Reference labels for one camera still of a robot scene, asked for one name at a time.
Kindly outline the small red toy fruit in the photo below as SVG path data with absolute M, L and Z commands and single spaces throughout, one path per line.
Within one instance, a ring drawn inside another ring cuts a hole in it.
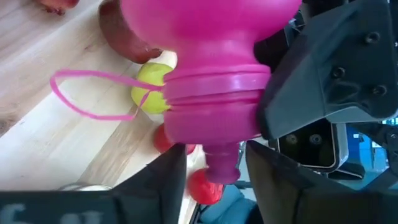
M 62 16 L 66 10 L 73 9 L 80 0 L 35 0 L 44 7 L 44 11 Z

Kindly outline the dark red toy fruit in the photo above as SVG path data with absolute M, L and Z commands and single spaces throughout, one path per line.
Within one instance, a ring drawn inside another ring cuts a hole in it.
M 120 56 L 138 64 L 161 55 L 128 27 L 121 14 L 119 0 L 103 0 L 98 7 L 99 27 L 108 45 Z

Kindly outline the pink plastic squeeze bottle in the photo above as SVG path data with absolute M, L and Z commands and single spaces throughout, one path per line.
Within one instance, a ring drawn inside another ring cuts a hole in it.
M 61 70 L 50 79 L 101 77 L 159 91 L 168 110 L 172 142 L 200 144 L 210 182 L 239 179 L 238 143 L 259 134 L 257 104 L 271 69 L 254 56 L 254 44 L 284 28 L 302 0 L 120 0 L 128 26 L 142 40 L 177 54 L 177 66 L 155 86 L 92 70 Z

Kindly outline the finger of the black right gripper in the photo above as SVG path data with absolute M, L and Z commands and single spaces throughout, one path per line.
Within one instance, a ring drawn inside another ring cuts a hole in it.
M 257 108 L 265 138 L 319 119 L 398 115 L 398 0 L 354 0 L 313 17 L 274 70 Z

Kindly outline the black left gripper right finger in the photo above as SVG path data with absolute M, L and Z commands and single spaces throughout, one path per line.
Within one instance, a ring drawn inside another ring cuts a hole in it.
M 355 190 L 256 142 L 246 164 L 265 224 L 398 224 L 398 190 Z

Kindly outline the red bell pepper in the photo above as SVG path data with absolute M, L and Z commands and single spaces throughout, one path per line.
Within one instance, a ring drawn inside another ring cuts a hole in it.
M 164 124 L 157 127 L 154 132 L 154 147 L 156 150 L 163 154 L 167 152 L 170 148 L 176 145 L 175 142 L 171 142 L 165 134 Z

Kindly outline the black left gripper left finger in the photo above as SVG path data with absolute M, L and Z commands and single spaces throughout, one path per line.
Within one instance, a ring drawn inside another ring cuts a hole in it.
M 176 144 L 111 190 L 0 192 L 0 224 L 177 224 L 186 166 Z

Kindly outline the red toy tomato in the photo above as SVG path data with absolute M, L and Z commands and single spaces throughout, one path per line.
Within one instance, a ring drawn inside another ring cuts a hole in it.
M 187 179 L 187 191 L 199 204 L 214 205 L 223 195 L 223 184 L 215 184 L 206 178 L 207 168 L 198 169 Z

